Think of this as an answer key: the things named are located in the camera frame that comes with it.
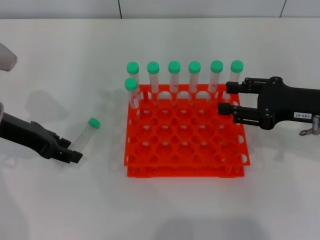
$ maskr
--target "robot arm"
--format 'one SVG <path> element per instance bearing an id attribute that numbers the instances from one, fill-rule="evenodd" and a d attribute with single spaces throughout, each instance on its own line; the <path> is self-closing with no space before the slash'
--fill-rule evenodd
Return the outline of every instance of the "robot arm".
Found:
<path id="1" fill-rule="evenodd" d="M 9 72 L 17 63 L 17 56 L 0 43 L 0 70 Z M 46 159 L 78 163 L 82 153 L 69 150 L 70 141 L 32 121 L 26 122 L 4 112 L 0 102 L 0 138 L 26 146 Z"/>
<path id="2" fill-rule="evenodd" d="M 257 108 L 218 103 L 218 113 L 233 115 L 234 123 L 260 126 L 271 130 L 281 121 L 311 123 L 312 128 L 300 135 L 320 134 L 320 90 L 295 88 L 284 84 L 278 76 L 270 79 L 246 78 L 241 84 L 227 82 L 229 94 L 258 94 Z"/>

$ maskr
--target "rack hole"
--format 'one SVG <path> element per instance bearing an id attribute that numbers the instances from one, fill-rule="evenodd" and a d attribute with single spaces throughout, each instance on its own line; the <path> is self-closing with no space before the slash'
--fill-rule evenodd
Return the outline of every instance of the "rack hole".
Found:
<path id="1" fill-rule="evenodd" d="M 135 148 L 134 153 L 138 156 L 148 156 L 150 151 L 150 144 L 147 141 L 143 141 Z"/>
<path id="2" fill-rule="evenodd" d="M 129 155 L 125 158 L 125 161 L 128 163 L 128 164 L 133 164 L 135 163 L 136 161 L 136 157 L 134 155 Z"/>
<path id="3" fill-rule="evenodd" d="M 192 148 L 192 145 L 187 141 L 183 141 L 178 146 L 178 152 L 183 156 L 190 156 L 194 153 L 194 149 Z"/>
<path id="4" fill-rule="evenodd" d="M 189 109 L 181 108 L 177 111 L 177 116 L 183 120 L 189 119 L 192 113 Z"/>
<path id="5" fill-rule="evenodd" d="M 178 127 L 177 133 L 183 138 L 187 138 L 192 135 L 192 128 L 189 125 L 182 124 Z"/>
<path id="6" fill-rule="evenodd" d="M 141 120 L 147 120 L 149 118 L 151 118 L 152 116 L 152 112 L 150 109 L 146 108 L 146 109 L 141 109 L 140 111 L 140 119 Z"/>
<path id="7" fill-rule="evenodd" d="M 214 160 L 218 164 L 224 164 L 226 162 L 226 158 L 224 156 L 221 156 L 221 155 L 215 156 Z"/>
<path id="8" fill-rule="evenodd" d="M 189 92 L 187 91 L 180 91 L 177 95 L 176 95 L 177 99 L 191 99 L 191 95 Z"/>
<path id="9" fill-rule="evenodd" d="M 172 152 L 173 152 L 173 148 L 172 146 L 169 144 L 169 142 L 167 141 L 163 141 L 161 143 L 159 143 L 156 147 L 156 152 L 160 155 L 160 156 L 169 156 Z"/>
<path id="10" fill-rule="evenodd" d="M 173 144 L 177 144 L 179 142 L 179 138 L 176 135 L 174 135 L 174 136 L 171 137 L 171 142 Z"/>
<path id="11" fill-rule="evenodd" d="M 214 134 L 214 131 L 209 124 L 200 124 L 198 126 L 198 133 L 205 138 L 211 137 Z"/>
<path id="12" fill-rule="evenodd" d="M 151 127 L 149 125 L 142 125 L 136 132 L 139 137 L 148 137 L 151 134 Z"/>
<path id="13" fill-rule="evenodd" d="M 163 124 L 157 127 L 156 133 L 160 137 L 169 137 L 172 134 L 172 128 L 167 124 Z"/>
<path id="14" fill-rule="evenodd" d="M 179 123 L 179 121 L 178 121 L 177 118 L 174 117 L 174 118 L 171 119 L 171 124 L 172 124 L 173 126 L 178 125 L 178 123 Z"/>
<path id="15" fill-rule="evenodd" d="M 203 141 L 200 144 L 199 151 L 202 155 L 210 158 L 212 155 L 216 153 L 216 150 L 213 148 L 212 144 L 206 141 Z"/>
<path id="16" fill-rule="evenodd" d="M 209 109 L 199 109 L 196 115 L 201 119 L 209 119 L 211 117 L 211 111 Z"/>
<path id="17" fill-rule="evenodd" d="M 232 155 L 236 155 L 238 153 L 237 146 L 233 142 L 226 141 L 226 142 L 220 142 L 221 151 L 223 153 L 228 153 Z"/>
<path id="18" fill-rule="evenodd" d="M 161 91 L 159 92 L 158 96 L 157 96 L 158 100 L 163 100 L 163 99 L 172 99 L 171 93 L 168 91 Z"/>
<path id="19" fill-rule="evenodd" d="M 240 144 L 242 144 L 245 141 L 245 138 L 241 135 L 238 135 L 238 141 Z"/>
<path id="20" fill-rule="evenodd" d="M 129 144 L 135 144 L 136 142 L 137 142 L 137 137 L 136 136 L 128 137 L 128 143 Z"/>
<path id="21" fill-rule="evenodd" d="M 141 99 L 141 100 L 145 99 L 144 93 L 145 93 L 145 92 L 140 92 L 140 99 Z M 151 92 L 147 91 L 147 97 L 148 97 L 149 100 L 152 99 L 152 94 L 151 94 Z"/>
<path id="22" fill-rule="evenodd" d="M 157 111 L 157 116 L 160 119 L 169 119 L 172 116 L 172 112 L 168 108 L 162 108 Z"/>
<path id="23" fill-rule="evenodd" d="M 199 91 L 196 95 L 195 95 L 196 99 L 206 99 L 207 101 L 211 100 L 211 96 L 207 91 Z"/>
<path id="24" fill-rule="evenodd" d="M 247 163 L 248 158 L 247 158 L 247 156 L 246 156 L 246 155 L 241 154 L 241 155 L 240 155 L 240 158 L 241 158 L 241 162 L 242 162 L 243 164 L 246 164 L 246 163 Z"/>

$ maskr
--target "clear plastic tube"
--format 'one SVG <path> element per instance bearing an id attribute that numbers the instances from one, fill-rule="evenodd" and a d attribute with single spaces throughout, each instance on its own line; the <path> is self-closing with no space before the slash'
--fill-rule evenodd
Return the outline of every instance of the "clear plastic tube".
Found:
<path id="1" fill-rule="evenodd" d="M 239 73 L 237 73 L 237 72 L 231 72 L 230 73 L 230 79 L 229 79 L 229 81 L 230 82 L 239 82 L 239 78 L 240 78 L 240 72 Z"/>
<path id="2" fill-rule="evenodd" d="M 156 74 L 149 74 L 150 85 L 151 85 L 151 92 L 157 93 L 159 92 L 159 77 L 158 73 Z"/>
<path id="3" fill-rule="evenodd" d="M 139 89 L 137 88 L 136 90 L 128 91 L 128 95 L 131 108 L 139 108 Z"/>
<path id="4" fill-rule="evenodd" d="M 195 93 L 198 90 L 199 74 L 190 73 L 189 92 Z"/>
<path id="5" fill-rule="evenodd" d="M 81 152 L 92 136 L 95 134 L 96 130 L 100 128 L 100 122 L 96 118 L 91 118 L 88 125 L 80 133 L 74 142 L 68 147 L 69 150 Z"/>
<path id="6" fill-rule="evenodd" d="M 179 85 L 179 73 L 171 73 L 170 76 L 170 92 L 177 93 Z"/>
<path id="7" fill-rule="evenodd" d="M 140 90 L 140 83 L 139 83 L 139 73 L 137 74 L 130 74 L 130 78 L 134 78 L 136 83 L 138 84 L 138 91 Z"/>
<path id="8" fill-rule="evenodd" d="M 217 91 L 218 83 L 219 83 L 220 73 L 211 72 L 210 83 L 208 87 L 209 93 L 214 93 Z"/>

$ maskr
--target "gray object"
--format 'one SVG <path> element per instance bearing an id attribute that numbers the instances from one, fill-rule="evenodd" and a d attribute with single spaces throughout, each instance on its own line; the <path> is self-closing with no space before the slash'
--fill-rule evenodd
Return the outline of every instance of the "gray object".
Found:
<path id="1" fill-rule="evenodd" d="M 0 43 L 0 70 L 9 72 L 14 68 L 18 57 L 5 45 Z"/>

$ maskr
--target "white wall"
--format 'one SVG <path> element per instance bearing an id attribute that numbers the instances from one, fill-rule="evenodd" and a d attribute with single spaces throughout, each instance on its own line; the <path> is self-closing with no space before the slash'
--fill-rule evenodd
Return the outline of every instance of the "white wall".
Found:
<path id="1" fill-rule="evenodd" d="M 124 19 L 279 17 L 284 3 L 285 0 L 120 0 Z"/>
<path id="2" fill-rule="evenodd" d="M 285 0 L 119 0 L 122 17 L 279 17 Z M 0 19 L 120 18 L 118 0 L 0 0 Z M 287 0 L 282 17 L 320 17 L 320 0 Z"/>
<path id="3" fill-rule="evenodd" d="M 0 19 L 16 18 L 120 18 L 120 11 L 118 0 L 0 0 Z"/>
<path id="4" fill-rule="evenodd" d="M 287 0 L 282 17 L 320 17 L 320 0 Z"/>

